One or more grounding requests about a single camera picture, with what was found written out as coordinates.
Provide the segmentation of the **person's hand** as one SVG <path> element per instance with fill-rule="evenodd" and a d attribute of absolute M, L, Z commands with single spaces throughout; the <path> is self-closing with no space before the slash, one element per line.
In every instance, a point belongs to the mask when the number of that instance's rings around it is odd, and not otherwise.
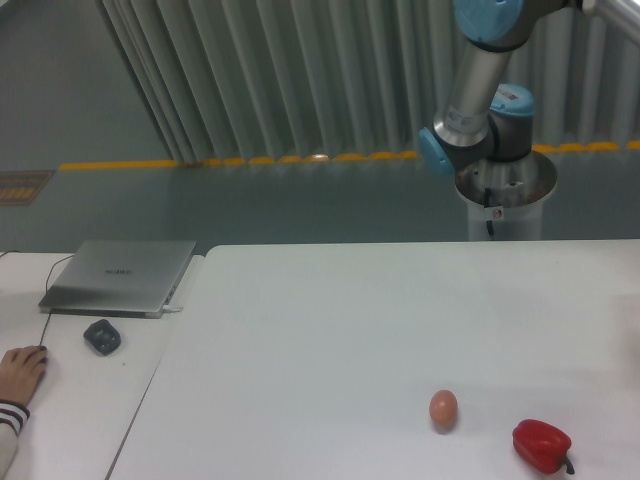
<path fill-rule="evenodd" d="M 39 384 L 34 367 L 40 346 L 13 348 L 1 359 L 1 400 L 16 402 L 27 407 Z"/>

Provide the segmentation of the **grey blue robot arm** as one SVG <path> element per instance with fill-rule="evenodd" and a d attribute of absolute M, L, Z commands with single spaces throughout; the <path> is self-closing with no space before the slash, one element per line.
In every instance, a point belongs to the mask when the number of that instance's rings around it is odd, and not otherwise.
<path fill-rule="evenodd" d="M 419 132 L 419 150 L 435 172 L 453 175 L 487 159 L 519 161 L 532 150 L 534 105 L 530 93 L 504 107 L 492 102 L 514 51 L 529 40 L 536 22 L 564 8 L 599 16 L 635 43 L 639 41 L 637 1 L 456 1 L 457 25 L 467 40 L 445 106 L 433 126 Z"/>

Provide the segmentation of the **striped sleeve forearm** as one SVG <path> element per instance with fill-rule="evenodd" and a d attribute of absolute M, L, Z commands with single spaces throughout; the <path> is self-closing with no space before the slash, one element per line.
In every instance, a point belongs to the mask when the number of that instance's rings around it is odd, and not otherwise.
<path fill-rule="evenodd" d="M 16 402 L 1 401 L 1 478 L 4 478 L 18 450 L 21 430 L 31 412 Z"/>

